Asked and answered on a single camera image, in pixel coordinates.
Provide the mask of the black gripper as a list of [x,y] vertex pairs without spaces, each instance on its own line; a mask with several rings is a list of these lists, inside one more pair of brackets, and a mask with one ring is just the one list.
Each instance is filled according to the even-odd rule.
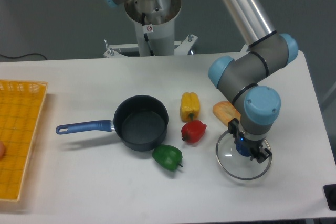
[[248,133],[236,118],[229,122],[228,132],[233,136],[240,155],[250,156],[251,161],[255,159],[260,164],[272,156],[272,152],[263,146],[266,135]]

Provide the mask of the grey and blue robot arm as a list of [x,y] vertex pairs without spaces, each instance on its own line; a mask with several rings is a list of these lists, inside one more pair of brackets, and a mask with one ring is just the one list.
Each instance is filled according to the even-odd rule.
[[[209,68],[213,85],[241,114],[229,123],[237,150],[262,163],[271,151],[262,146],[277,119],[281,99],[278,93],[260,86],[274,72],[287,66],[298,55],[296,41],[279,34],[258,0],[223,0],[247,45],[247,53],[234,60],[217,59]],[[106,0],[109,6],[124,5],[136,27],[141,56],[175,54],[174,20],[181,0]]]

